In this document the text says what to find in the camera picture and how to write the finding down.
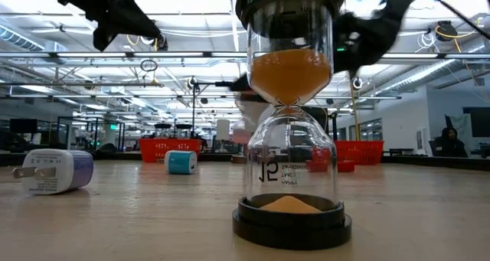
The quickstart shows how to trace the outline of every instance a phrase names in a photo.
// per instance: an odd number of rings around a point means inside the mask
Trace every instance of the desk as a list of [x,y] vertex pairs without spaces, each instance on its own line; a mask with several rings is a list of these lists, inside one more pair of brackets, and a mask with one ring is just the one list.
[[242,165],[201,162],[167,175],[140,161],[96,161],[87,189],[26,197],[0,168],[2,260],[471,261],[488,260],[490,174],[411,165],[357,166],[339,175],[353,240],[291,252],[232,233]]

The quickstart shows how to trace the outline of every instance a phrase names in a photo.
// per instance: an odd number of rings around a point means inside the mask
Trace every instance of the white power adapter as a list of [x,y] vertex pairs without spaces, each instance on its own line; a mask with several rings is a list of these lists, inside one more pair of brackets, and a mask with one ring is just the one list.
[[50,195],[72,191],[90,183],[93,158],[83,151],[38,149],[27,154],[22,168],[12,172],[29,194]]

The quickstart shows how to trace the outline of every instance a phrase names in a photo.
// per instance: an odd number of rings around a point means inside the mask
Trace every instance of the plug prong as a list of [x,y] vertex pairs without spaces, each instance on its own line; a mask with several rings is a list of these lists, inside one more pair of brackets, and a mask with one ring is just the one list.
[[29,178],[34,176],[35,170],[36,167],[14,168],[14,170],[12,170],[12,175],[14,176],[14,178]]

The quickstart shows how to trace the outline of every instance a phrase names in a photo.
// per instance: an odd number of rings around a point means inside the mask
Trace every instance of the person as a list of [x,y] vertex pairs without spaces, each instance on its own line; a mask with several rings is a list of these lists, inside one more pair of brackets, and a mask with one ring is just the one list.
[[453,127],[443,129],[439,145],[442,147],[441,156],[453,158],[468,158],[465,144],[458,139],[458,131]]

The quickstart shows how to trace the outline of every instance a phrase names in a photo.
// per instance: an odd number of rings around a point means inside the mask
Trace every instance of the hourglass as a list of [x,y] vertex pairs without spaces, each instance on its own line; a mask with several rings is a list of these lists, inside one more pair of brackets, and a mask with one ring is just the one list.
[[332,18],[343,0],[237,0],[248,35],[248,81],[275,106],[249,141],[247,196],[234,232],[289,250],[339,246],[351,218],[338,200],[334,142],[300,106],[333,74]]

